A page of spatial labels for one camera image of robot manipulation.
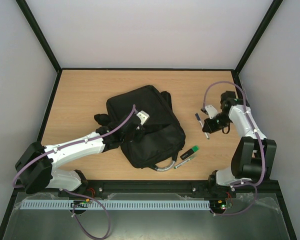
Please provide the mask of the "blue capped marker pen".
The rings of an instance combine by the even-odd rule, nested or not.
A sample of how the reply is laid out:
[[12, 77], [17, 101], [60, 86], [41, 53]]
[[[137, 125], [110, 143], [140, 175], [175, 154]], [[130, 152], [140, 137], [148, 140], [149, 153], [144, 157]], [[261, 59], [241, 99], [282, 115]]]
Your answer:
[[[204, 124], [203, 124], [203, 122], [202, 122], [202, 120], [201, 120], [199, 114], [198, 114], [198, 113], [195, 113], [195, 117], [196, 117], [197, 121], [199, 122], [199, 124], [200, 124], [200, 126], [201, 126], [201, 129], [202, 129], [202, 131], [203, 131], [203, 130], [204, 130], [204, 129], [203, 129], [203, 128], [204, 128]], [[205, 135], [205, 137], [206, 137], [208, 140], [210, 139], [209, 134], [208, 134], [207, 132], [204, 132], [204, 135]]]

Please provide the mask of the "black student bag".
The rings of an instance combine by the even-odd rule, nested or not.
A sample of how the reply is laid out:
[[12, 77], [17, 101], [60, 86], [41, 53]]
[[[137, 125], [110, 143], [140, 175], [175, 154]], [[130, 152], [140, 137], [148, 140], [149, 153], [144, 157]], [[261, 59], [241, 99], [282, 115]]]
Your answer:
[[120, 124], [131, 113], [144, 111], [149, 119], [143, 125], [144, 137], [140, 142], [123, 142], [119, 148], [137, 169], [168, 166], [177, 161], [185, 145], [186, 134], [172, 109], [171, 94], [159, 92], [146, 85], [111, 97], [106, 102], [106, 114], [96, 114], [94, 120], [100, 127]]

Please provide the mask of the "green black highlighter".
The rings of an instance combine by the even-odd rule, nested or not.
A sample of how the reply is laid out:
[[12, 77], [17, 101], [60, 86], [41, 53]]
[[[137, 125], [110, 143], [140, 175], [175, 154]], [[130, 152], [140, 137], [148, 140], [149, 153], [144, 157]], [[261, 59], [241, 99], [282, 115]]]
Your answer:
[[194, 153], [196, 153], [200, 148], [195, 145], [193, 146], [192, 148], [190, 148], [189, 150], [187, 150], [185, 153], [183, 153], [181, 156], [180, 156], [180, 159], [182, 161], [186, 160], [187, 158], [189, 158], [190, 156], [192, 156]]

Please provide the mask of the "green capped marker pen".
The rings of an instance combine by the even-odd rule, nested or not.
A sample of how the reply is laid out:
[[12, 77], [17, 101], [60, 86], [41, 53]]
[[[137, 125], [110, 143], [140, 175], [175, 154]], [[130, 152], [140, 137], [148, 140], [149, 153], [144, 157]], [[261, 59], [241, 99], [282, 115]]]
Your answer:
[[191, 161], [192, 159], [194, 159], [194, 158], [195, 158], [195, 156], [191, 156], [191, 157], [189, 157], [189, 158], [183, 160], [181, 163], [175, 165], [173, 168], [174, 168], [174, 169], [178, 169], [179, 167], [184, 166], [186, 163], [190, 162], [190, 161]]

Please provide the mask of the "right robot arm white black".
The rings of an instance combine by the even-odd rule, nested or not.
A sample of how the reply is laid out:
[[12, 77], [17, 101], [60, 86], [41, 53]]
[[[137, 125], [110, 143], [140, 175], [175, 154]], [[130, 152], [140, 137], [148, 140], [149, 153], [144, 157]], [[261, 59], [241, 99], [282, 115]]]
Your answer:
[[213, 134], [222, 131], [228, 134], [234, 125], [240, 141], [232, 157], [230, 166], [215, 170], [208, 177], [208, 191], [219, 196], [227, 187], [251, 183], [259, 185], [268, 180], [277, 150], [274, 140], [267, 138], [257, 126], [248, 102], [237, 98], [234, 91], [225, 91], [220, 96], [220, 110], [212, 105], [204, 105], [202, 131]]

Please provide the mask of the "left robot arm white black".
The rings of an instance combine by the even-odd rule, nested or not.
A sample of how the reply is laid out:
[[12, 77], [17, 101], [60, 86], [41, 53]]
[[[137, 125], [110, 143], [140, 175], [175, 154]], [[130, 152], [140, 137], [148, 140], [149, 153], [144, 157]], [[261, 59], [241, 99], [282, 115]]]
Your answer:
[[126, 137], [141, 130], [149, 119], [144, 111], [131, 112], [117, 124], [102, 126], [90, 134], [59, 144], [31, 143], [15, 164], [16, 175], [12, 180], [15, 188], [24, 188], [27, 194], [44, 189], [75, 191], [85, 185], [86, 178], [79, 170], [66, 171], [60, 167], [85, 156], [117, 149]]

